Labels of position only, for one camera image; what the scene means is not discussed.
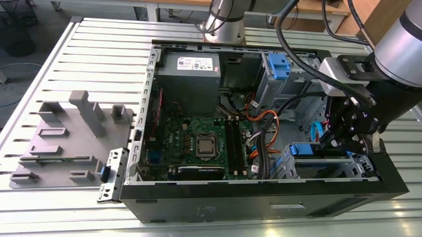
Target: sticker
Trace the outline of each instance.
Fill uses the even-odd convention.
[[[252,100],[252,105],[258,108],[258,103],[256,102],[256,100]]]
[[[252,172],[258,173],[260,167],[257,165],[253,165],[252,167]]]
[[[213,71],[213,59],[181,57],[178,58],[178,70]]]

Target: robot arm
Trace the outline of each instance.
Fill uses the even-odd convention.
[[[336,78],[336,66],[350,82],[365,82],[362,93],[375,105],[362,109],[345,96],[328,100],[329,132],[322,147],[337,146],[358,154],[380,152],[380,134],[388,125],[422,101],[422,1],[415,0],[369,57],[341,55],[337,65],[320,68]]]

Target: cpu socket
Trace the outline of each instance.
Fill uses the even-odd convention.
[[[216,134],[202,133],[197,136],[197,157],[209,161],[216,158],[217,151]]]

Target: ram slot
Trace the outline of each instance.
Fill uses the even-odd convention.
[[[242,134],[240,128],[240,121],[234,121],[233,125],[233,140],[234,140],[234,151],[237,157],[237,170],[238,174],[242,175],[245,172],[245,160],[244,160],[244,151],[242,151]]]
[[[232,174],[238,173],[237,168],[237,157],[236,157],[236,148],[234,148],[234,139],[233,139],[233,121],[225,121],[225,132],[226,132],[226,148],[228,148],[228,159],[229,159],[229,172]]]

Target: metal sheet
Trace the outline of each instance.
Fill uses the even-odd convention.
[[[412,112],[391,124],[384,134],[411,193],[334,218],[143,225],[123,204],[97,204],[97,188],[11,190],[7,172],[15,170],[18,157],[27,149],[41,121],[31,113],[38,111],[42,102],[55,99],[63,101],[65,107],[73,106],[66,103],[70,90],[85,89],[102,108],[122,103],[137,109],[151,40],[202,41],[194,26],[186,24],[85,18],[82,25],[70,24],[2,133],[2,234],[103,237],[106,232],[119,232],[119,236],[153,237],[288,237],[312,233],[313,236],[354,237],[360,231],[368,235],[422,235],[422,126]],[[248,28],[246,35],[248,44],[280,47],[274,30]],[[286,37],[293,47],[328,49],[333,55],[367,52],[360,46],[338,42],[321,33],[290,32]]]

